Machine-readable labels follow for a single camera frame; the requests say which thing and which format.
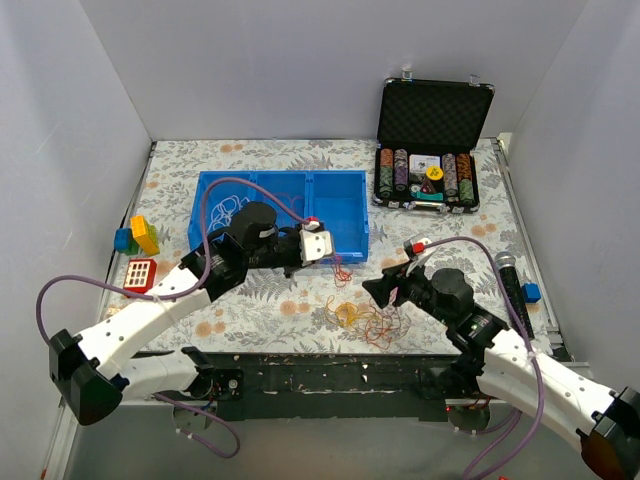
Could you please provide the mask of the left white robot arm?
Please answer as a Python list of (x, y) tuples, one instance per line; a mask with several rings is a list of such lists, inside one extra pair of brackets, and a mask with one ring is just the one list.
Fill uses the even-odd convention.
[(164, 391), (205, 398), (215, 382), (209, 367), (187, 353), (140, 351), (164, 331), (241, 285), (251, 269), (282, 269), (286, 276), (325, 256), (330, 233), (316, 219), (280, 229), (268, 204), (250, 202), (231, 224), (202, 233), (187, 254), (145, 294), (108, 319), (77, 334), (49, 336), (49, 375), (82, 426), (109, 416), (124, 400)]

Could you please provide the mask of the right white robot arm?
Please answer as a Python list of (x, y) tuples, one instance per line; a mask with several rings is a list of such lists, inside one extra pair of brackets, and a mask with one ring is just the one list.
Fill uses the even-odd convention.
[(410, 302), (446, 327), (446, 336), (470, 361), (452, 373), (464, 397), (481, 392), (500, 399), (567, 441), (602, 479), (633, 479), (639, 473), (639, 394), (616, 392), (529, 349), (505, 321), (479, 306), (457, 269), (426, 277), (405, 265), (384, 270), (364, 289), (376, 304)]

